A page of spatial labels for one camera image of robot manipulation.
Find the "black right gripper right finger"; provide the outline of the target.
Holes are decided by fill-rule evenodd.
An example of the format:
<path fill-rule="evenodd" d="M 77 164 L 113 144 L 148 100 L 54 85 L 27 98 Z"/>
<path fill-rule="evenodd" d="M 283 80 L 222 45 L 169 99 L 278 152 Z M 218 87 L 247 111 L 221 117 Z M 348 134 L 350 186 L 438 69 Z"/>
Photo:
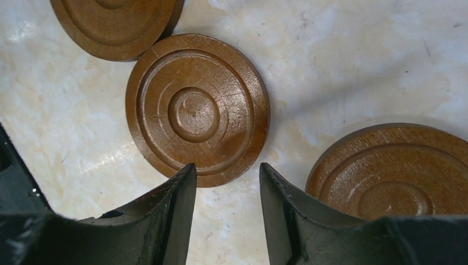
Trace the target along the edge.
<path fill-rule="evenodd" d="M 365 221 L 335 210 L 261 163 L 259 185 L 271 264 L 466 264 L 467 216 Z"/>

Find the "brown wooden coaster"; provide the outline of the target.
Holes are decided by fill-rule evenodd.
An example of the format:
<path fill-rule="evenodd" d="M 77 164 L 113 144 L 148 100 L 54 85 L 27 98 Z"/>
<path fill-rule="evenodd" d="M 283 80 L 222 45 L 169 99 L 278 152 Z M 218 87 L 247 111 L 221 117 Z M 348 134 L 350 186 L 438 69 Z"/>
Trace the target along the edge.
<path fill-rule="evenodd" d="M 92 56 L 109 61 L 138 59 L 170 36 L 184 0 L 55 0 L 54 13 L 68 36 Z"/>
<path fill-rule="evenodd" d="M 265 84 L 235 47 L 210 36 L 180 34 L 150 47 L 126 89 L 132 139 L 166 177 L 196 167 L 198 187 L 243 175 L 264 147 L 270 125 Z"/>
<path fill-rule="evenodd" d="M 313 166 L 305 190 L 364 220 L 467 214 L 467 141 L 424 125 L 389 123 L 350 133 Z"/>

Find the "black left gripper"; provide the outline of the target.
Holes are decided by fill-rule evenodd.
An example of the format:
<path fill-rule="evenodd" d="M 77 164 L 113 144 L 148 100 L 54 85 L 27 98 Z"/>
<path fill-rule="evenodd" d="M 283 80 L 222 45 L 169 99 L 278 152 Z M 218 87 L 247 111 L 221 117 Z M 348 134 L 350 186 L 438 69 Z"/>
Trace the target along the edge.
<path fill-rule="evenodd" d="M 29 213 L 50 209 L 10 137 L 1 128 L 1 213 Z"/>

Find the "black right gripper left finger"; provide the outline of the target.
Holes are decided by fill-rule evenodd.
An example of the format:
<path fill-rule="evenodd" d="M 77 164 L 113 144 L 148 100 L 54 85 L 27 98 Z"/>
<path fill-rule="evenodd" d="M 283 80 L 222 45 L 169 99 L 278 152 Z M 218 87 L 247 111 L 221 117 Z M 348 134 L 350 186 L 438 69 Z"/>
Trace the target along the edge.
<path fill-rule="evenodd" d="M 163 184 L 98 218 L 51 211 L 1 215 L 2 264 L 185 264 L 197 172 Z"/>

